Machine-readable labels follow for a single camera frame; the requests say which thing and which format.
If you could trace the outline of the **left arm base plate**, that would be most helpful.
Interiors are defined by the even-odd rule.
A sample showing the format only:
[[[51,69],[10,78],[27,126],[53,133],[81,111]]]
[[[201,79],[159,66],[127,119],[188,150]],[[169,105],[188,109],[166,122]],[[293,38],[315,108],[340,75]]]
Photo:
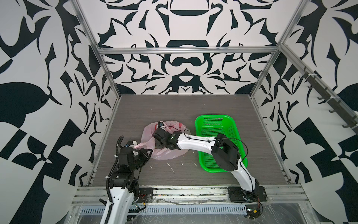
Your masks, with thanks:
[[[135,193],[134,202],[135,203],[148,203],[153,199],[152,187],[140,187],[138,193]]]

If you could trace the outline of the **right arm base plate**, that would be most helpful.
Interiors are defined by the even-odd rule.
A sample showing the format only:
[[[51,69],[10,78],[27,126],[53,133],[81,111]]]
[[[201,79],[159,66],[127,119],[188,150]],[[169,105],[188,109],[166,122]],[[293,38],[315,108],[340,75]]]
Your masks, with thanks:
[[[254,192],[244,191],[241,187],[228,187],[229,200],[233,203],[266,202],[267,194],[263,186],[256,186]]]

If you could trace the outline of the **pink plastic bag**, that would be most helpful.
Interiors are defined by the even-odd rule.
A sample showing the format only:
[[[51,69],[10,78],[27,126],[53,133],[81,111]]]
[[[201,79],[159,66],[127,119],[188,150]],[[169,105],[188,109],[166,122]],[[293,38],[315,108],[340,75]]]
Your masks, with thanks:
[[[166,125],[164,129],[167,132],[173,133],[174,131],[185,131],[187,127],[178,122],[178,121],[163,121]],[[159,141],[153,138],[153,133],[156,131],[157,123],[154,122],[146,126],[143,130],[141,142],[136,145],[135,149],[152,149],[153,154],[151,156],[152,159],[156,160],[171,160],[177,157],[180,157],[188,152],[188,150],[170,150],[168,148],[163,147]]]

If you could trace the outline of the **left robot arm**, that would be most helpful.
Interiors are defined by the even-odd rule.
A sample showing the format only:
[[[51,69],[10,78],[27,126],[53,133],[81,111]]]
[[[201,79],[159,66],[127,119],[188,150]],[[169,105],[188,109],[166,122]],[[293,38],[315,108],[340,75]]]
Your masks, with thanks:
[[[152,149],[116,147],[115,162],[105,178],[108,199],[100,223],[125,224],[129,215],[139,214],[146,209],[145,202],[142,207],[131,208],[139,198],[139,179],[134,172],[144,167],[152,153]]]

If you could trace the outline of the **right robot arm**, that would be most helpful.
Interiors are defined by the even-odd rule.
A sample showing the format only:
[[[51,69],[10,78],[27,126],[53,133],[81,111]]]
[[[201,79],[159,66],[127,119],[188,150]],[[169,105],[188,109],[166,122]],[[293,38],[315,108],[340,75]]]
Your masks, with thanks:
[[[170,133],[158,128],[153,138],[170,150],[194,150],[210,154],[219,168],[234,176],[244,193],[258,196],[259,182],[243,164],[239,148],[227,136],[220,133],[216,137],[200,137],[187,135],[184,131]]]

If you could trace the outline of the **green plastic perforated basket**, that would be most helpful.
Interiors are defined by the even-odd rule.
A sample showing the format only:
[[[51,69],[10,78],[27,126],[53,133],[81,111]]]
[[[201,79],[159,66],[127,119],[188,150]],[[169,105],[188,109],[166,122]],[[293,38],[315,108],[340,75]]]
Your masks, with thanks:
[[[230,140],[239,148],[243,165],[245,167],[248,166],[248,160],[246,158],[247,150],[241,142],[240,134],[233,118],[228,115],[201,115],[195,120],[195,129],[197,136],[214,137],[221,133],[230,138]],[[225,172],[225,170],[217,165],[213,156],[203,152],[199,152],[198,156],[199,163],[206,172]]]

